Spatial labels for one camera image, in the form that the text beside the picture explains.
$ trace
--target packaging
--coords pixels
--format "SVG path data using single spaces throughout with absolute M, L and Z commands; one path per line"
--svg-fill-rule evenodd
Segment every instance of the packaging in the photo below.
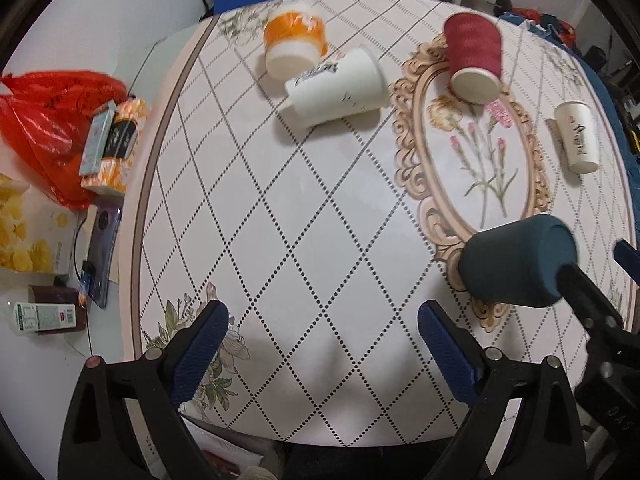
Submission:
M 80 162 L 80 176 L 87 176 L 100 171 L 100 161 L 104 153 L 104 145 L 113 123 L 116 113 L 116 103 L 109 101 L 98 110 L 98 113 L 91 121 L 89 134 L 84 144 L 82 161 Z
M 19 332 L 65 330 L 76 326 L 73 303 L 14 303 L 14 322 Z
M 76 215 L 0 173 L 0 267 L 68 274 Z
M 118 105 L 99 169 L 95 174 L 82 177 L 82 187 L 101 195 L 124 195 L 136 146 L 148 115 L 149 108 L 142 99 Z

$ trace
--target pink flower print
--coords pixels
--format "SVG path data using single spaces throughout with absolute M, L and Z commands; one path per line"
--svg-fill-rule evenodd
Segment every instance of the pink flower print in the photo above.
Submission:
M 506 108 L 502 106 L 500 99 L 485 104 L 484 109 L 505 128 L 511 128 L 511 126 L 513 126 L 513 121 L 511 121 L 511 117 Z
M 460 159 L 460 163 L 462 167 L 466 170 L 470 170 L 471 165 L 469 164 L 468 158 L 466 158 L 465 152 L 462 150 L 462 146 L 460 146 L 460 141 L 455 135 L 449 137 L 449 141 L 451 142 L 451 147 L 453 151 L 456 152 L 456 155 Z

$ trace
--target small white paper cup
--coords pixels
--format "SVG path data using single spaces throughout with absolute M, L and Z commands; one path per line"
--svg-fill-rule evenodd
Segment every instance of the small white paper cup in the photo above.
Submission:
M 569 170 L 593 173 L 600 167 L 598 133 L 591 109 L 581 101 L 567 101 L 554 113 L 562 135 Z
M 361 46 L 290 79 L 285 88 L 300 123 L 314 126 L 389 106 L 386 85 L 378 58 Z

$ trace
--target dark green cup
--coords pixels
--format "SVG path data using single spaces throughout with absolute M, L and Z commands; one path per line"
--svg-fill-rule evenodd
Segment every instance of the dark green cup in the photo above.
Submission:
M 556 274 L 577 257 L 564 222 L 540 214 L 473 235 L 458 269 L 478 300 L 543 307 L 560 300 Z

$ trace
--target paper cup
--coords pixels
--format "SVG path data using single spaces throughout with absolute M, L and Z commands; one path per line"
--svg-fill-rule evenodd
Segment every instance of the paper cup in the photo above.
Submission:
M 324 21 L 306 3 L 284 3 L 269 15 L 264 46 L 269 75 L 280 81 L 291 79 L 326 54 Z
M 389 106 L 382 67 L 363 46 L 290 79 L 285 88 L 303 126 Z
M 567 101 L 555 111 L 569 170 L 593 173 L 600 167 L 598 133 L 591 109 L 580 101 Z
M 459 98 L 485 105 L 500 97 L 502 36 L 488 19 L 459 12 L 444 23 L 451 90 Z

